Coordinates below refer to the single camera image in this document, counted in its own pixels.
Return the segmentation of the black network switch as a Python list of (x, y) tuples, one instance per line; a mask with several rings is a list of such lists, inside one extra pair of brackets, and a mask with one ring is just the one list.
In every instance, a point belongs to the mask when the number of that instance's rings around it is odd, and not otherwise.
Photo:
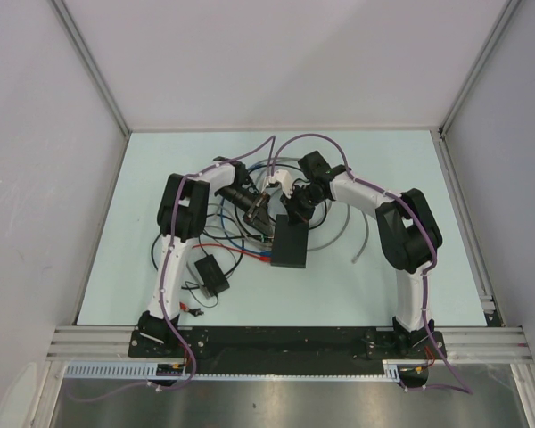
[(270, 264), (279, 268), (305, 268), (308, 237), (308, 223), (290, 224), (286, 215), (278, 214)]

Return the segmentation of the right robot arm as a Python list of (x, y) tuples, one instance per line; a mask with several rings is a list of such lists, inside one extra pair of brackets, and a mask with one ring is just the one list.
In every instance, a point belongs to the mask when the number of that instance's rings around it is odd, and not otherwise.
[(442, 245), (440, 229), (424, 194), (415, 188), (393, 193), (367, 182), (346, 165), (331, 167), (318, 152), (298, 161), (306, 183), (282, 182), (290, 222), (311, 220), (315, 207), (326, 201), (342, 202), (373, 218), (381, 249), (396, 270), (397, 310), (393, 317), (393, 346), (404, 358), (413, 358), (433, 338), (428, 275), (437, 265)]

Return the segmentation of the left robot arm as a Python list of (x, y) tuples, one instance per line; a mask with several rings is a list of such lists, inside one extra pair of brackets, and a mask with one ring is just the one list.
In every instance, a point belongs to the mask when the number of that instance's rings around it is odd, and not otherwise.
[(209, 198), (230, 185), (243, 184), (247, 176), (240, 159), (217, 157), (201, 172), (173, 173), (167, 179), (157, 213), (161, 245), (157, 282), (136, 328), (160, 356), (173, 354), (179, 345), (176, 329), (184, 271), (204, 231)]

